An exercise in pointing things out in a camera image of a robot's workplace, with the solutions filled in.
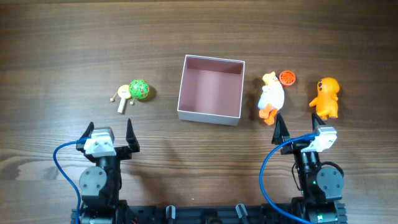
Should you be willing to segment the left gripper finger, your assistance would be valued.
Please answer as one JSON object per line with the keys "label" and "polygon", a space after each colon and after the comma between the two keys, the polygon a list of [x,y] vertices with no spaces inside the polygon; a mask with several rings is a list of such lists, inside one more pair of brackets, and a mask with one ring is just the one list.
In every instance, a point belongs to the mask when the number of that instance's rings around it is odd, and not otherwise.
{"label": "left gripper finger", "polygon": [[131,122],[130,118],[127,120],[126,141],[129,144],[129,146],[138,146],[139,145],[136,135],[134,134],[134,130],[133,130],[132,122]]}
{"label": "left gripper finger", "polygon": [[88,138],[93,130],[94,130],[94,123],[90,122],[86,131],[82,134],[80,139]]}

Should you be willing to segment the white plush duck toy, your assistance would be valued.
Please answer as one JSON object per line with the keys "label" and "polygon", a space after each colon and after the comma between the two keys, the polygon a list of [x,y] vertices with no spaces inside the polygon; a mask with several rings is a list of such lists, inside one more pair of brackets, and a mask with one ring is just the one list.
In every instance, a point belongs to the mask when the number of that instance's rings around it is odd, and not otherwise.
{"label": "white plush duck toy", "polygon": [[270,126],[274,124],[276,114],[284,105],[285,94],[275,72],[264,74],[262,80],[264,86],[257,107],[259,117]]}

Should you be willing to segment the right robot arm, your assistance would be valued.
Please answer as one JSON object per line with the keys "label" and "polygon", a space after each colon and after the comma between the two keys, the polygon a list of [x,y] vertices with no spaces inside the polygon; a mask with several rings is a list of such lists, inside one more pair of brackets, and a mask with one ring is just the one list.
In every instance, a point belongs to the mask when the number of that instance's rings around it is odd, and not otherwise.
{"label": "right robot arm", "polygon": [[315,139],[290,140],[289,131],[281,114],[276,116],[272,143],[281,146],[281,154],[292,154],[295,159],[292,171],[301,197],[291,201],[292,214],[312,223],[347,223],[346,209],[342,199],[344,186],[343,169],[334,162],[321,162],[319,153],[332,147],[337,139],[333,126],[325,124],[312,113],[312,129]]}

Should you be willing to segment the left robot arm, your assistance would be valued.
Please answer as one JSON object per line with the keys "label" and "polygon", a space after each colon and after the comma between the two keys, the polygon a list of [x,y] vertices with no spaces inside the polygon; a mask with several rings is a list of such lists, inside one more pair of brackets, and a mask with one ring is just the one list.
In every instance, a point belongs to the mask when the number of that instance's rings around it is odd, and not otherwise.
{"label": "left robot arm", "polygon": [[72,211],[72,223],[138,223],[126,200],[119,198],[122,187],[121,161],[130,160],[140,151],[132,122],[127,121],[127,146],[116,147],[110,127],[95,128],[90,123],[76,144],[76,150],[94,166],[83,171],[79,179],[81,205]]}

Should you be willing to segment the green patterned ball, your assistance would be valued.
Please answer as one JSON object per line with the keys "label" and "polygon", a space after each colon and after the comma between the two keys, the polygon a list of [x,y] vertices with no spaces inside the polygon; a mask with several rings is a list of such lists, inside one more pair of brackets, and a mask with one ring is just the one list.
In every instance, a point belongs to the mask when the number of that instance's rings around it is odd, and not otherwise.
{"label": "green patterned ball", "polygon": [[145,80],[133,80],[129,84],[129,92],[133,98],[142,100],[148,96],[150,87]]}

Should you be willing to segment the orange dinosaur toy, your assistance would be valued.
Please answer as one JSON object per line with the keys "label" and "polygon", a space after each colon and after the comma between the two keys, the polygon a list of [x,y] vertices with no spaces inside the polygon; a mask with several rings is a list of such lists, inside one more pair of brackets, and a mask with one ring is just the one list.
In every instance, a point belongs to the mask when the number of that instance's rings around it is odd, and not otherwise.
{"label": "orange dinosaur toy", "polygon": [[335,78],[322,78],[317,83],[317,97],[308,105],[315,107],[316,114],[322,119],[338,118],[338,96],[340,86]]}

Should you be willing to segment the orange round disc toy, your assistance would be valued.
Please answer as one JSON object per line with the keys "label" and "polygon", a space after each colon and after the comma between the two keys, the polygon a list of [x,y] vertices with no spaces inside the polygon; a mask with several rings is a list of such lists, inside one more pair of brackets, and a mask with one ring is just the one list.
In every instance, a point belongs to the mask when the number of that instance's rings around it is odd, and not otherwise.
{"label": "orange round disc toy", "polygon": [[283,86],[291,86],[296,81],[295,74],[290,70],[284,70],[279,75],[279,81]]}

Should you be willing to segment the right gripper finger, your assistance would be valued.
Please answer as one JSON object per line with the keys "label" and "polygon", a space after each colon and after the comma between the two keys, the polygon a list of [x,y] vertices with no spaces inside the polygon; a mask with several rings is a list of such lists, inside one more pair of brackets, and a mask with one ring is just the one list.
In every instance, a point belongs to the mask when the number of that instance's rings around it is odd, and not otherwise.
{"label": "right gripper finger", "polygon": [[312,129],[315,130],[319,125],[325,125],[325,122],[317,115],[316,112],[312,113]]}
{"label": "right gripper finger", "polygon": [[284,119],[280,113],[277,114],[275,119],[275,130],[272,137],[272,144],[281,145],[290,139],[289,131],[285,125]]}

